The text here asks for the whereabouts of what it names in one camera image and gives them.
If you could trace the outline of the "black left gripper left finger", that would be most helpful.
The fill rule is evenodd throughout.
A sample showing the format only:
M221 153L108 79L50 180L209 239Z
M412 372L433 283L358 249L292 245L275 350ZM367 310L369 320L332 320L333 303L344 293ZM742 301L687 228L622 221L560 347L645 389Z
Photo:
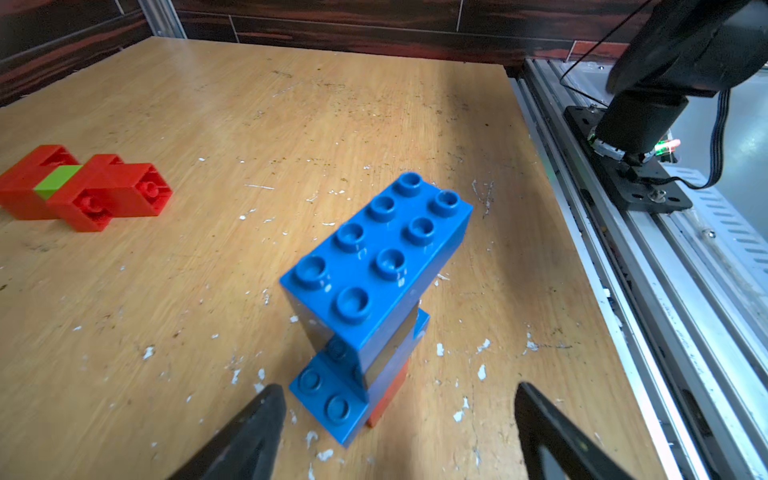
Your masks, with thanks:
M270 479L286 413L283 387L266 386L171 477Z

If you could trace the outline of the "small red base brick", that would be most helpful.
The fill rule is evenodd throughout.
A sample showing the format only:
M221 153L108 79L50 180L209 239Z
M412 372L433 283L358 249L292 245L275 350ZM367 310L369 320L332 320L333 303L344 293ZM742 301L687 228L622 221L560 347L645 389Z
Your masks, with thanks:
M89 193L113 217L158 216L173 191L149 163L103 163Z

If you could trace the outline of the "aluminium front base rails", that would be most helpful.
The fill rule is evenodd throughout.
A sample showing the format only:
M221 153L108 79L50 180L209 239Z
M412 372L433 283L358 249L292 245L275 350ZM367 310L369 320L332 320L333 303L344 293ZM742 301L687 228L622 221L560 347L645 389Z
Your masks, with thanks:
M566 117L596 111L607 72L528 59L513 89L665 473L763 479L766 241L678 163L689 209L612 203Z

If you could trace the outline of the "red tall square brick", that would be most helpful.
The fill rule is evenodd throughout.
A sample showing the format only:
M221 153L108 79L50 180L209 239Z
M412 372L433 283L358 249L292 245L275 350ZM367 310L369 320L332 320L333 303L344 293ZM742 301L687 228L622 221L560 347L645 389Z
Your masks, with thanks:
M366 422L366 425L369 428L373 429L379 423L386 409L388 408L388 406L391 404L391 402L393 401L393 399L401 389L407 377L409 363L410 361L407 361L403 365L402 369L400 370L398 375L393 380L392 384L387 389L383 398L379 401L377 406L374 408L371 416L368 418Z

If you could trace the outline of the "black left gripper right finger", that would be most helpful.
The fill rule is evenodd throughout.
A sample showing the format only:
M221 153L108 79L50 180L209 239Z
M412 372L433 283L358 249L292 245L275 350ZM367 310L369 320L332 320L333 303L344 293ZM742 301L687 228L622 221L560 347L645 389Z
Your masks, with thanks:
M530 479L629 479L533 384L518 384L514 414Z

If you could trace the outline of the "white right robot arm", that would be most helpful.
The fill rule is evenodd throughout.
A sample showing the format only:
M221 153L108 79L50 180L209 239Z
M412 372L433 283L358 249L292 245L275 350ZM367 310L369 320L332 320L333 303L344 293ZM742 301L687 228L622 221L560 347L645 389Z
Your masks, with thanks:
M662 1L609 73L596 138L637 165L689 97L729 90L766 61L766 2Z

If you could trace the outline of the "aluminium frame rail left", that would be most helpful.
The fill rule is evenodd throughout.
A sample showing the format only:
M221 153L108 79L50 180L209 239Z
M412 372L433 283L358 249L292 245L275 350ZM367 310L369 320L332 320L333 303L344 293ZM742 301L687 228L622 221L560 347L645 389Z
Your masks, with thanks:
M139 0L142 13L155 36L186 39L187 35L171 0Z

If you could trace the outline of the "green square brick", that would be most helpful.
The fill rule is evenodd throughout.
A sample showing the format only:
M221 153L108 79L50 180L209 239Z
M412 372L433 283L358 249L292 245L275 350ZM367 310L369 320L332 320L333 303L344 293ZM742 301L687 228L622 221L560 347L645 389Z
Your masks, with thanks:
M49 200L82 168L82 165L60 165L48 174L33 191L43 200Z

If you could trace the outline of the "blue long brick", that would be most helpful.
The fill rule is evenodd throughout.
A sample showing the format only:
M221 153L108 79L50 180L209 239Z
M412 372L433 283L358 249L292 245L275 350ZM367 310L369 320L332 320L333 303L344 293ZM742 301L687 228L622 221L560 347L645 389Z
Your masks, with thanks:
M462 243L473 207L401 175L280 279L367 371Z
M403 365L425 336L430 315L418 307L418 318L409 337L397 350L369 390L352 359L353 351L333 338L290 384L290 390L322 427L347 448L366 425Z

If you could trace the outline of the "red long brick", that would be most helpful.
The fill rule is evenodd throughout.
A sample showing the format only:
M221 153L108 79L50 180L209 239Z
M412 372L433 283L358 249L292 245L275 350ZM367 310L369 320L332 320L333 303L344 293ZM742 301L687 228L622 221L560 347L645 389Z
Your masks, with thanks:
M37 147L1 175L1 207L16 220L58 219L34 188L64 165L80 163L62 145Z
M47 206L77 232L100 232L111 222L113 217L89 193L81 193L70 201L47 200Z

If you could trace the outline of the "black square brick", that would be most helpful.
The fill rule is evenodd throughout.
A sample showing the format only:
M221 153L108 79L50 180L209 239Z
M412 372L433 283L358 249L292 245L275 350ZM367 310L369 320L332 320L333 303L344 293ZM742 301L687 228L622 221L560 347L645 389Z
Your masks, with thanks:
M383 349L376 356L371 366L365 371L364 376L362 377L365 390L369 390L371 388L387 364L394 357L397 350L409 337L413 336L413 329L416 325L417 318L418 306L415 306L404 319L403 323L398 327L397 331L384 345Z

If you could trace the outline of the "small red square brick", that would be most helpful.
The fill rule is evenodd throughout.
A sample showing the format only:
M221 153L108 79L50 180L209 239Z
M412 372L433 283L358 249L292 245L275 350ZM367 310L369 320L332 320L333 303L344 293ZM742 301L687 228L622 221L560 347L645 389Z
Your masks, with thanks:
M56 192L51 200L70 201L89 189L111 189L118 186L117 168L124 165L115 154L94 155Z

